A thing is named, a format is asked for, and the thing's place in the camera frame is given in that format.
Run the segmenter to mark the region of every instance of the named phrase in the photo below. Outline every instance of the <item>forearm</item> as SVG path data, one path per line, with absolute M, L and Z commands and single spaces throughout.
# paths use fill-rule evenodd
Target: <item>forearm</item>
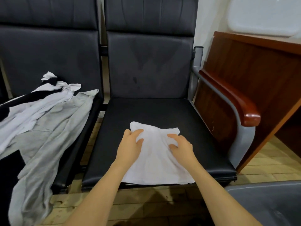
M 114 162 L 64 226 L 105 226 L 118 187 L 125 173 L 124 167 Z
M 188 169 L 216 226 L 261 225 L 198 163 Z

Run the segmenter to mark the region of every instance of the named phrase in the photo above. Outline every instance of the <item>hand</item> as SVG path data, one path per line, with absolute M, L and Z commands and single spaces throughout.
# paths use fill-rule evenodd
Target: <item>hand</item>
M 178 147 L 174 144 L 170 144 L 169 148 L 179 164 L 189 171 L 191 167 L 194 167 L 194 165 L 198 163 L 192 150 L 192 144 L 188 142 L 184 136 L 178 136 L 176 134 L 167 134 L 167 136 L 178 142 Z
M 138 129 L 133 133 L 128 129 L 124 131 L 123 138 L 117 150 L 115 162 L 118 165 L 122 165 L 126 171 L 133 165 L 140 155 L 144 139 L 138 140 L 137 143 L 136 139 L 141 132 L 143 132 L 143 129 Z

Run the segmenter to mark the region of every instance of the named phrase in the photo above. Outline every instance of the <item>white towel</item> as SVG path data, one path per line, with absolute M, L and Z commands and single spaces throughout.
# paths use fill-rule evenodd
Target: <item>white towel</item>
M 143 129 L 136 141 L 144 141 L 138 159 L 126 172 L 123 182 L 140 185 L 194 183 L 191 175 L 178 163 L 169 149 L 169 144 L 178 146 L 178 143 L 167 134 L 178 135 L 178 128 L 160 129 L 138 122 L 131 122 L 130 128 L 132 132 Z

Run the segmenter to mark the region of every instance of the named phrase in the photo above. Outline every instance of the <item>gray cloth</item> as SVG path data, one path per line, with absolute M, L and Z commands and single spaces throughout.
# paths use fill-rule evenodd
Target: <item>gray cloth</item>
M 40 224 L 51 212 L 50 189 L 64 151 L 81 133 L 98 90 L 80 92 L 39 118 L 31 131 L 14 137 L 5 154 L 20 150 L 25 167 L 13 188 L 11 226 Z

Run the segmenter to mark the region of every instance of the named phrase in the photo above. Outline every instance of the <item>right hand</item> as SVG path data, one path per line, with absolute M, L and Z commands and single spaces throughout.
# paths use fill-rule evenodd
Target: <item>right hand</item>
M 179 164 L 186 170 L 194 167 L 194 165 L 198 163 L 198 160 L 193 153 L 192 144 L 188 142 L 184 136 L 178 136 L 176 134 L 167 134 L 167 136 L 178 142 L 178 147 L 174 144 L 170 144 L 169 148 Z

